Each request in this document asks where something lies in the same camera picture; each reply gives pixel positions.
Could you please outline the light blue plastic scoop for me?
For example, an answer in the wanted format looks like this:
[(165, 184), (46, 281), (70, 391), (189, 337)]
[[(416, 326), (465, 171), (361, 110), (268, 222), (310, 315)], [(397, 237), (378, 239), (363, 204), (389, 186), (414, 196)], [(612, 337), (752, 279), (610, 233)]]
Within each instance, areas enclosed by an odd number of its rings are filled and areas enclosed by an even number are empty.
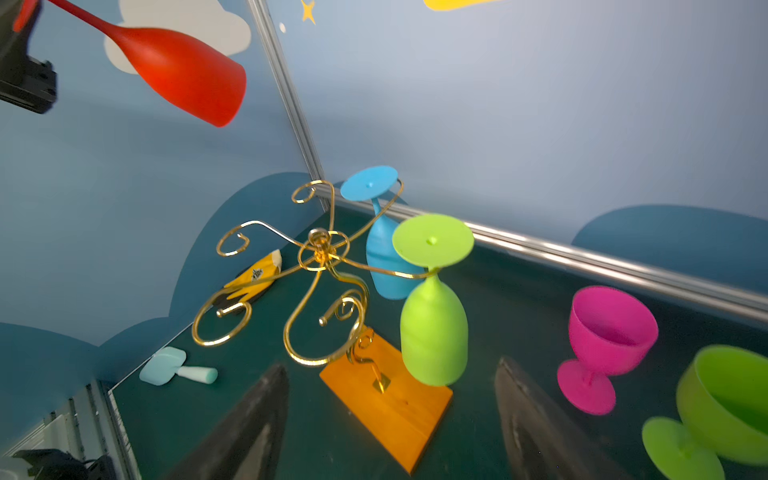
[(218, 379), (217, 369), (185, 366), (186, 359), (187, 353), (184, 350), (164, 347), (144, 365), (139, 373), (139, 379), (154, 386), (165, 385), (176, 376), (203, 384), (212, 384)]

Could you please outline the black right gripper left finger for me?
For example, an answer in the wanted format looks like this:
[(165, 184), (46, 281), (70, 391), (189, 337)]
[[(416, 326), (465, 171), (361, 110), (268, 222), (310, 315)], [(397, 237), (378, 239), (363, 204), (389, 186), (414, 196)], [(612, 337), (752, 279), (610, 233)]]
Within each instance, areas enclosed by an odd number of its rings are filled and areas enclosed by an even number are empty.
[(273, 479), (289, 406), (289, 378), (273, 364), (168, 479)]

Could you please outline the red wine glass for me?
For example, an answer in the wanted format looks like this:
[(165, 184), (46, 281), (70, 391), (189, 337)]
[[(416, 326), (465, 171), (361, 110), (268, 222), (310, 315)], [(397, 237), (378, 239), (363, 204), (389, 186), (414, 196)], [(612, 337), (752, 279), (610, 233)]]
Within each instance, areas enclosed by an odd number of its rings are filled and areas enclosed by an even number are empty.
[(53, 4), (112, 40), (138, 75), (181, 110), (219, 128), (240, 110), (246, 71), (213, 47), (173, 30), (117, 26), (69, 1)]

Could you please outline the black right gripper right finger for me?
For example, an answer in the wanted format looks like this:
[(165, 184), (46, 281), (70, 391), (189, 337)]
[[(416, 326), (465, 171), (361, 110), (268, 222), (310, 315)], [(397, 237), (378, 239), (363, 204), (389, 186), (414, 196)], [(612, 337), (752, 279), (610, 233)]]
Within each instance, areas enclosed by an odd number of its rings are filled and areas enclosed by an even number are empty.
[(515, 479), (630, 479), (512, 358), (502, 356), (495, 398)]

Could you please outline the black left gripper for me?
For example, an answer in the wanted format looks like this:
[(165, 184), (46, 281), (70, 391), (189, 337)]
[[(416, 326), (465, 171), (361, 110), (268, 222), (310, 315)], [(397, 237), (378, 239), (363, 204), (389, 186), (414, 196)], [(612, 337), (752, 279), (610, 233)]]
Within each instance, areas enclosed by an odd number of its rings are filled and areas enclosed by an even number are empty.
[(1, 2), (1, 100), (44, 114), (57, 100), (57, 74), (50, 61), (28, 53), (41, 1)]

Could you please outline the horizontal aluminium back rail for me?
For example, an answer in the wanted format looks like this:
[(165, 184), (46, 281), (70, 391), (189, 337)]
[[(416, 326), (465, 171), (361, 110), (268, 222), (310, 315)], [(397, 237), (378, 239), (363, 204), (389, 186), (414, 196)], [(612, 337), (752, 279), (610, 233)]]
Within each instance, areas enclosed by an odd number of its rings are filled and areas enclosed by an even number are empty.
[(477, 242), (512, 256), (721, 315), (767, 323), (767, 297), (763, 294), (470, 221), (465, 225)]

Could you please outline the left aluminium frame post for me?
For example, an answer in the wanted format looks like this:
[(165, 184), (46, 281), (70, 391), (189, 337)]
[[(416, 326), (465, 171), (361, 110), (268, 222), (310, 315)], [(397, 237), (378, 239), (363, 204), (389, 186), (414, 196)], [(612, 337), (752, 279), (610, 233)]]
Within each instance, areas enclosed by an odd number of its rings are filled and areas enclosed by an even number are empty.
[(278, 31), (270, 15), (268, 2), (266, 0), (248, 0), (248, 5), (306, 169), (312, 180), (325, 180), (325, 173), (302, 111), (298, 93), (293, 85), (278, 38)]

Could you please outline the magenta wine glass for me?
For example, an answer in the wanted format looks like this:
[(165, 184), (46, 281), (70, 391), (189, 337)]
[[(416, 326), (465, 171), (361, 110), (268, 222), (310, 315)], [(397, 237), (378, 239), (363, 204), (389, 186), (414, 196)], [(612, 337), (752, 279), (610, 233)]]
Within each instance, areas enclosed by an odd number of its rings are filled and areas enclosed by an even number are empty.
[(657, 341), (659, 327), (649, 308), (632, 295), (589, 286), (572, 299), (568, 336), (576, 357), (558, 367), (558, 386), (573, 406), (602, 416), (616, 405), (610, 378), (641, 363)]

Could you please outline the front aluminium rail bed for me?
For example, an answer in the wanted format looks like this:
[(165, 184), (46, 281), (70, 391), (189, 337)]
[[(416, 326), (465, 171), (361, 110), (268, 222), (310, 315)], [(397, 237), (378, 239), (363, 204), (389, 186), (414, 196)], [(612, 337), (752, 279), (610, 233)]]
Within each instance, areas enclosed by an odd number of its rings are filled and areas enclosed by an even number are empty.
[(116, 477), (142, 477), (113, 395), (114, 382), (93, 380), (46, 413), (27, 433), (1, 449), (10, 458), (20, 450), (57, 449), (81, 460), (111, 458)]

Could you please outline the yellow glove with logo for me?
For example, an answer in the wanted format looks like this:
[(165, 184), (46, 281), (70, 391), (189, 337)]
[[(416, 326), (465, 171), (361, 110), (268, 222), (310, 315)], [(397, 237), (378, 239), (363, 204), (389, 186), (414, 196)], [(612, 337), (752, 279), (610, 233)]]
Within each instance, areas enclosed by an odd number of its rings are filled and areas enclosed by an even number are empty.
[(244, 269), (235, 279), (223, 286), (233, 288), (226, 295), (218, 295), (213, 306), (217, 308), (216, 315), (221, 318), (228, 312), (237, 311), (237, 304), (250, 304), (261, 296), (273, 283), (272, 277), (281, 273), (282, 255), (279, 250), (258, 260)]

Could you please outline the back blue wine glass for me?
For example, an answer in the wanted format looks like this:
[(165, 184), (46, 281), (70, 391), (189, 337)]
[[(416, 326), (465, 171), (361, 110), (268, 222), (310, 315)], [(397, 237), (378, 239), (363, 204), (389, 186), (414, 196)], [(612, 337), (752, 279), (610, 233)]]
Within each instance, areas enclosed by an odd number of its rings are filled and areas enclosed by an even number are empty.
[[(370, 200), (374, 213), (381, 212), (378, 199), (389, 192), (398, 180), (398, 172), (390, 166), (376, 166), (349, 177), (341, 186), (341, 195), (349, 201)], [(403, 260), (394, 249), (392, 235), (398, 223), (382, 215), (368, 231), (366, 241), (367, 265), (384, 270), (419, 274), (424, 269)], [(416, 288), (420, 280), (406, 279), (377, 272), (371, 273), (376, 291), (388, 300), (403, 300)]]

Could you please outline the wooden rack base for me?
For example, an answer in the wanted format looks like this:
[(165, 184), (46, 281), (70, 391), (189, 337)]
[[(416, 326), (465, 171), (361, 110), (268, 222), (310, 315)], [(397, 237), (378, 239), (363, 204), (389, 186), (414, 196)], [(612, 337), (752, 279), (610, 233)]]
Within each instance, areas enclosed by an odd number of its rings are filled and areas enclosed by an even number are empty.
[(413, 474), (453, 398), (407, 370), (402, 354), (368, 328), (320, 378), (395, 461)]

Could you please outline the green wine glass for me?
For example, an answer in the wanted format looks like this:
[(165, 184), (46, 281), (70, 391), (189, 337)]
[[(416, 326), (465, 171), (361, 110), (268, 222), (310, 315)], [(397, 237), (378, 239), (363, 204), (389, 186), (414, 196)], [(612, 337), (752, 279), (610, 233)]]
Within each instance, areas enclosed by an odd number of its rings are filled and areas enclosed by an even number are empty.
[(767, 358), (728, 345), (700, 349), (676, 387), (680, 419), (651, 417), (642, 442), (668, 479), (723, 479), (723, 459), (767, 465)]
[(401, 223), (392, 240), (400, 257), (428, 273), (411, 291), (401, 311), (404, 365), (425, 385), (451, 385), (463, 375), (468, 363), (469, 325), (461, 300), (440, 280), (438, 271), (471, 253), (473, 233), (454, 217), (426, 214)]

